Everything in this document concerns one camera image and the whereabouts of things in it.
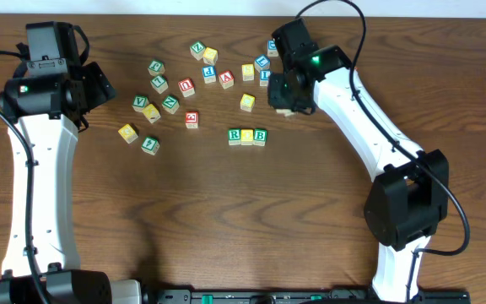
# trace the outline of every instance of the wooden block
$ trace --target wooden block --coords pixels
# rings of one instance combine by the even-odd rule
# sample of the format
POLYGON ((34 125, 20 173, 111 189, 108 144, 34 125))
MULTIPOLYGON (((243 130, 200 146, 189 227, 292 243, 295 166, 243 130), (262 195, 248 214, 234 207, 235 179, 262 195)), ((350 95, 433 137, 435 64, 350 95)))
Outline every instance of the wooden block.
POLYGON ((151 86, 157 91, 157 93, 162 94, 162 92, 168 89, 168 83, 166 79, 160 75, 156 76, 151 80, 151 86))
POLYGON ((156 122, 160 119, 160 112, 153 105, 146 106, 142 113, 148 118, 150 123, 156 122))
POLYGON ((134 101, 132 102, 132 108, 134 111, 143 111, 143 108, 149 105, 148 97, 136 95, 134 96, 134 101))
POLYGON ((267 42, 267 56, 278 57, 278 51, 277 51, 277 46, 275 46, 275 41, 267 42))
POLYGON ((191 54, 196 58, 196 60, 202 59, 205 51, 206 46, 200 41, 194 42, 194 44, 191 46, 191 54))
POLYGON ((134 139, 138 138, 136 131, 131 127, 131 125, 126 124, 123 128, 119 129, 119 134, 125 139, 127 144, 130 144, 134 139))
POLYGON ((206 84, 211 84, 217 81, 217 72, 215 67, 207 66, 202 68, 203 81, 206 84))
POLYGON ((217 59, 219 58, 219 52, 217 50, 206 47, 206 51, 203 53, 203 62, 209 65, 215 65, 217 59))
POLYGON ((229 87, 234 86, 234 75, 230 71, 222 72, 219 75, 219 82, 223 89, 228 89, 229 87))
POLYGON ((269 58, 266 57, 266 55, 260 55, 254 61, 254 68, 256 68, 256 70, 258 71, 263 71, 269 69, 270 64, 271 62, 269 61, 269 58))
POLYGON ((153 60, 149 64, 148 71, 151 76, 162 75, 163 73, 165 73, 165 65, 158 60, 153 60))
POLYGON ((260 86, 267 86, 269 84, 269 76, 271 76, 270 70, 260 71, 260 86))
POLYGON ((252 144, 257 146, 265 146, 267 140, 267 131, 262 129, 254 130, 254 141, 252 144))
POLYGON ((192 83, 191 79, 183 79, 177 84, 179 85, 179 90, 181 90, 184 97, 194 95, 194 84, 192 83))
POLYGON ((185 113, 185 124, 187 128, 198 128, 198 112, 185 113))
POLYGON ((243 73, 243 81, 254 80, 254 66, 252 64, 243 64, 241 72, 243 73))
POLYGON ((228 144, 229 145, 241 144, 241 129, 228 130, 228 144))
POLYGON ((155 138, 147 137, 142 143, 143 152, 149 153, 151 155, 157 154, 157 151, 159 151, 159 147, 159 141, 155 138))
POLYGON ((179 109, 179 101, 174 96, 166 96, 165 101, 162 102, 162 107, 170 114, 175 114, 179 109))
POLYGON ((240 103, 241 110, 252 111, 252 108, 254 107, 255 100, 256 100, 256 98, 254 96, 243 94, 243 97, 241 97, 241 103, 240 103))
POLYGON ((241 130, 241 145, 253 145, 254 144, 254 130, 243 129, 241 130))

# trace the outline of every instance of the yellow block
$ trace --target yellow block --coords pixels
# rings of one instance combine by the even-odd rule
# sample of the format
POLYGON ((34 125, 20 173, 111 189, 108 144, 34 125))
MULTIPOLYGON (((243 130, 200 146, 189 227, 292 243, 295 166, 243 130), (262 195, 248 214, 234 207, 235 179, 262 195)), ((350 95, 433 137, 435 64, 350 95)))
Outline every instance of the yellow block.
POLYGON ((254 66, 252 64, 243 64, 241 66, 243 76, 252 76, 254 78, 254 66))
POLYGON ((138 138, 136 132, 129 124, 126 124, 123 128, 119 129, 119 134, 127 141, 129 144, 136 138, 138 138))
POLYGON ((157 110, 157 108, 155 106, 153 106, 152 104, 149 104, 149 106, 146 106, 145 108, 143 108, 143 111, 142 113, 148 118, 153 118, 153 117, 156 117, 159 115, 159 110, 157 110))
POLYGON ((210 65, 215 65, 217 62, 217 56, 219 52, 211 47, 206 47, 206 51, 203 53, 203 61, 210 65))
POLYGON ((252 108, 254 107, 254 101, 256 98, 252 95, 247 95, 243 94, 243 97, 241 97, 241 103, 240 103, 240 108, 243 111, 252 111, 252 108))
POLYGON ((243 129, 241 130, 241 145, 253 145, 254 144, 254 130, 243 129))

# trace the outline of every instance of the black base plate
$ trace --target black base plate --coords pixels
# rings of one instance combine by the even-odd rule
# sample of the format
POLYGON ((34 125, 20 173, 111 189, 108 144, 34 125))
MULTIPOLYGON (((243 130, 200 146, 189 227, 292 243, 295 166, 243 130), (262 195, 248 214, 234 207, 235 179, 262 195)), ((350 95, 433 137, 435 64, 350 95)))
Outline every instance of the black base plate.
MULTIPOLYGON (((157 304, 300 304, 307 301, 329 300, 338 303, 380 303, 372 290, 334 289, 317 291, 190 291, 159 290, 157 304)), ((412 303, 470 304, 468 292, 420 291, 412 303)))

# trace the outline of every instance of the white wall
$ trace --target white wall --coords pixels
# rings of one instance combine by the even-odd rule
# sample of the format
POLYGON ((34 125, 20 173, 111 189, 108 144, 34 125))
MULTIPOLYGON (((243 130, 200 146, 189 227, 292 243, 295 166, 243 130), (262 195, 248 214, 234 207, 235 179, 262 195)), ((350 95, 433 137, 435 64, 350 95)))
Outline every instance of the white wall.
MULTIPOLYGON (((0 0, 0 13, 295 15, 311 0, 0 0)), ((486 0, 354 0, 367 16, 486 18, 486 0)), ((354 15, 329 1, 309 15, 354 15)))

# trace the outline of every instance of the tabletop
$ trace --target tabletop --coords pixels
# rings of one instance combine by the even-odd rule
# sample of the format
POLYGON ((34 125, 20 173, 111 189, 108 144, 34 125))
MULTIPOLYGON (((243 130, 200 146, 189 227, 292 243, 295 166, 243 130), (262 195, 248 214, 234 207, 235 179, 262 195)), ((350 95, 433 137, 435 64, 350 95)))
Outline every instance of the tabletop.
MULTIPOLYGON (((94 109, 79 135, 73 164, 73 223, 82 268, 111 280, 142 278, 153 286, 195 289, 331 289, 369 285, 378 243, 363 206, 371 182, 339 128, 322 111, 283 117, 267 104, 259 79, 240 66, 266 52, 271 33, 290 18, 128 15, 2 15, 0 50, 26 42, 25 25, 47 20, 82 27, 117 97, 94 109), (189 46, 219 50, 217 71, 235 85, 205 84, 203 62, 189 46), (169 89, 159 95, 148 65, 165 63, 169 89), (183 98, 179 80, 196 94, 183 98), (251 113, 240 98, 254 95, 251 113), (132 108, 136 94, 160 106, 175 95, 181 109, 150 124, 132 108), (199 111, 198 130, 185 111, 199 111), (117 130, 132 123, 139 139, 117 130), (265 147, 229 147, 230 128, 268 130, 265 147), (145 136, 159 139, 144 153, 145 136)), ((308 18, 320 46, 353 56, 360 21, 308 18)), ((486 19, 368 20, 359 75, 384 112, 427 151, 450 163, 450 186, 466 210, 472 240, 454 258, 425 255, 423 289, 466 289, 486 303, 486 19)), ((18 64, 0 56, 0 91, 18 64)), ((272 70, 281 71, 272 58, 272 70)), ((0 268, 10 231, 13 167, 0 122, 0 268)), ((429 247, 457 248, 461 221, 450 204, 429 247)))

